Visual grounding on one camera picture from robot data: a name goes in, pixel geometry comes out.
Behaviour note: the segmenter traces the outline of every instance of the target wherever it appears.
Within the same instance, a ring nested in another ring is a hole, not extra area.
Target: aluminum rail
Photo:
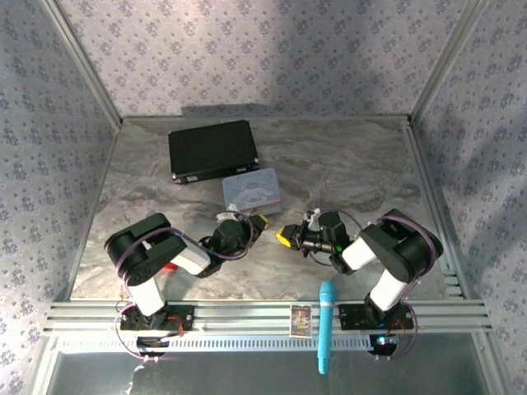
[[[118,301],[83,301],[56,303],[51,306],[45,332],[109,331],[113,330]],[[318,301],[293,302],[310,304],[313,333],[318,333]],[[418,328],[426,333],[491,332],[487,309],[482,300],[414,300]],[[187,338],[224,335],[286,335],[289,333],[289,301],[181,301],[172,305],[191,304],[195,307],[193,330]],[[362,301],[339,301],[339,304],[363,304]],[[333,310],[333,333],[382,333],[380,331],[343,331],[338,309]],[[139,331],[138,335],[162,336],[166,332]]]

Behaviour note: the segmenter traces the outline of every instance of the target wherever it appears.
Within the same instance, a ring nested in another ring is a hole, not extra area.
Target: patterned wall
[[[0,15],[0,393],[19,393],[113,131],[40,2]]]
[[[491,2],[419,126],[469,280],[527,393],[527,5]]]
[[[121,116],[407,114],[465,0],[61,0]]]

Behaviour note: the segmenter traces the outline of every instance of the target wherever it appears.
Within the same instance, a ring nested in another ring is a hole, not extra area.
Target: red object
[[[178,270],[178,266],[175,263],[168,262],[165,267],[163,267],[165,270]]]

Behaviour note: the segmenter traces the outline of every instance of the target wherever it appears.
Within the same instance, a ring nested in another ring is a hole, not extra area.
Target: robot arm
[[[366,316],[373,324],[397,309],[414,281],[443,254],[435,235],[398,210],[389,211],[377,223],[361,230],[354,241],[347,237],[337,212],[320,215],[319,231],[308,229],[308,222],[285,226],[278,231],[277,239],[304,256],[309,252],[329,253],[335,269],[348,275],[376,258],[385,266],[379,282],[365,298]]]
[[[250,224],[235,216],[225,219],[212,236],[201,240],[200,248],[157,213],[110,236],[105,250],[141,313],[145,317],[160,316],[166,302],[155,275],[173,262],[203,278],[217,272],[226,260],[242,258],[268,225],[263,216],[247,218]]]

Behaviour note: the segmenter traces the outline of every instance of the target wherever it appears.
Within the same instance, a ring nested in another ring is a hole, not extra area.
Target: small card
[[[291,305],[289,337],[312,337],[311,306]]]

